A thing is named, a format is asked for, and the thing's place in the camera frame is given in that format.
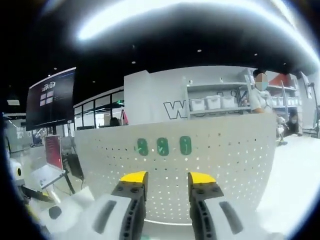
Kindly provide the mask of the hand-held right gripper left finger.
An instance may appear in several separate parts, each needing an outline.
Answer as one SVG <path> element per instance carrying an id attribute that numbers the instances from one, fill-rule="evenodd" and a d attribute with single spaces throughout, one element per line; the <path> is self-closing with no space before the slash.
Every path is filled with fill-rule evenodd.
<path id="1" fill-rule="evenodd" d="M 124 175 L 112 193 L 104 194 L 86 211 L 90 240 L 139 240 L 146 218 L 148 172 Z"/>

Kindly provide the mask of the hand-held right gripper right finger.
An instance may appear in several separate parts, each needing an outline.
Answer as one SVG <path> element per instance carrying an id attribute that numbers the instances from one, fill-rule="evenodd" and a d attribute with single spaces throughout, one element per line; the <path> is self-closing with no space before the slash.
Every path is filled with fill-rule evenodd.
<path id="1" fill-rule="evenodd" d="M 216 180 L 188 172 L 189 215 L 197 240 L 284 240 L 280 232 L 265 230 L 255 210 L 233 201 Z"/>

